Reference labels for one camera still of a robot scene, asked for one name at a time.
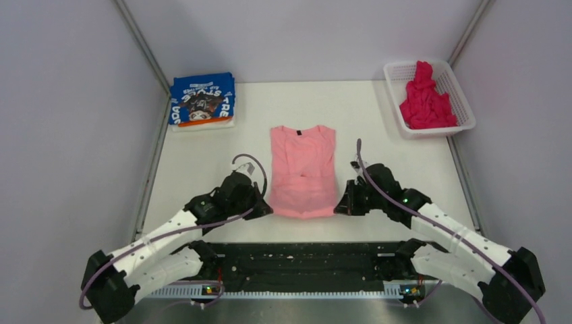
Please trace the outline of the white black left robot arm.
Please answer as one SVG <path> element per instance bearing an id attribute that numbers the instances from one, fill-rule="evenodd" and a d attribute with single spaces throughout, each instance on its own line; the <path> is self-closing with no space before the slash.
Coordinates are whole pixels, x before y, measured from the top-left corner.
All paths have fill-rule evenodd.
<path id="1" fill-rule="evenodd" d="M 232 221 L 271 214 L 264 200 L 267 186 L 259 186 L 247 172 L 233 171 L 149 234 L 113 252 L 95 252 L 86 264 L 79 307 L 94 310 L 103 323 L 114 323 L 174 281 L 212 277 L 217 255 L 203 236 Z"/>

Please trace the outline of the light pink t-shirt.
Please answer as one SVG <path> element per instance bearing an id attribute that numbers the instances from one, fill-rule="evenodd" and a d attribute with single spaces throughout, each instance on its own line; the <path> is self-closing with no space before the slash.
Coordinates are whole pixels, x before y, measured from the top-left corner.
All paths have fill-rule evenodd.
<path id="1" fill-rule="evenodd" d="M 269 203 L 274 214 L 295 219 L 331 217 L 338 203 L 336 131 L 270 130 L 272 153 Z"/>

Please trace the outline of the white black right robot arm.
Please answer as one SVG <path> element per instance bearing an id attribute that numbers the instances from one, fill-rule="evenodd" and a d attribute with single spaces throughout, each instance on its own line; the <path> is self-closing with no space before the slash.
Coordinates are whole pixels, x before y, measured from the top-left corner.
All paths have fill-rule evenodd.
<path id="1" fill-rule="evenodd" d="M 351 167 L 357 177 L 347 181 L 336 213 L 364 216 L 380 210 L 428 239 L 405 243 L 405 252 L 395 260 L 400 276 L 419 273 L 445 281 L 469 294 L 500 323 L 520 323 L 531 311 L 546 322 L 538 305 L 546 288 L 532 251 L 512 250 L 462 225 L 425 194 L 402 188 L 381 163 L 353 161 Z"/>

